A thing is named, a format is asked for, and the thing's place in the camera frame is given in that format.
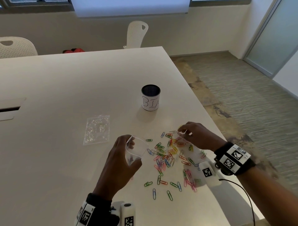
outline glass door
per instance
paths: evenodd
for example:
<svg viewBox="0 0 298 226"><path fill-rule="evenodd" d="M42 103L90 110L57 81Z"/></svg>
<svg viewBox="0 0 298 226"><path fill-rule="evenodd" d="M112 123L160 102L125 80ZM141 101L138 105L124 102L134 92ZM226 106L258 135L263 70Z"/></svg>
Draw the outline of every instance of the glass door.
<svg viewBox="0 0 298 226"><path fill-rule="evenodd" d="M278 0L244 61L275 76L298 49L298 0Z"/></svg>

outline floor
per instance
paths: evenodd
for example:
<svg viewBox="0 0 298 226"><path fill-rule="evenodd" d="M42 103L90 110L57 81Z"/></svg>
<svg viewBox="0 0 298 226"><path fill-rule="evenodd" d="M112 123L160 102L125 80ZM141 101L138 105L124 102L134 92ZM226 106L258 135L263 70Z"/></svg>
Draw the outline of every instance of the floor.
<svg viewBox="0 0 298 226"><path fill-rule="evenodd" d="M298 100L229 52L172 60L224 137L298 195Z"/></svg>

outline person's left hand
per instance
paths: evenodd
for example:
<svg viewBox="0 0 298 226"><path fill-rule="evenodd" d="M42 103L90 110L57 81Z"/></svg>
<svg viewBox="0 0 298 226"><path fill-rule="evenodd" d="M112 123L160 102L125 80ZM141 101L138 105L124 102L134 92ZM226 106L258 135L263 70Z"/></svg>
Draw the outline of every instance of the person's left hand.
<svg viewBox="0 0 298 226"><path fill-rule="evenodd" d="M125 160L125 145L131 135L118 137L111 149L105 166L98 179L93 194L105 200L112 200L114 195L122 189L142 166L141 159L128 165Z"/></svg>

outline window frame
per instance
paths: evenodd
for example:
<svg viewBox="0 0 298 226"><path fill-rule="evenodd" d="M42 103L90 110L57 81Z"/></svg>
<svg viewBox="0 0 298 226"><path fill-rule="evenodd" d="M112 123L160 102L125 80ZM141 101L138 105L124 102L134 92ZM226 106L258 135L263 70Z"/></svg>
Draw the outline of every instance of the window frame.
<svg viewBox="0 0 298 226"><path fill-rule="evenodd" d="M248 5L252 0L190 0L189 7L204 6L225 6L225 5ZM9 0L0 0L0 14L11 13L53 13L53 12L71 12L74 11L71 0L65 2L24 2L11 3Z"/></svg>
<svg viewBox="0 0 298 226"><path fill-rule="evenodd" d="M24 2L11 3L9 0L0 0L0 14L10 13L53 13L74 11L69 2Z"/></svg>
<svg viewBox="0 0 298 226"><path fill-rule="evenodd" d="M204 1L190 0L189 7L249 5L251 2L252 0L204 0Z"/></svg>

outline black mesh cup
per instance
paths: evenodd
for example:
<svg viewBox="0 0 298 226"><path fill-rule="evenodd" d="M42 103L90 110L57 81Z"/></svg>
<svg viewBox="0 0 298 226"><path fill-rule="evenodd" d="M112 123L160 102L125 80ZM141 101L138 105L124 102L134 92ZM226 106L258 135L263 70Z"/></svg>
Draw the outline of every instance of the black mesh cup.
<svg viewBox="0 0 298 226"><path fill-rule="evenodd" d="M142 88L142 107L146 111L155 111L159 107L160 88L156 85L146 85Z"/></svg>

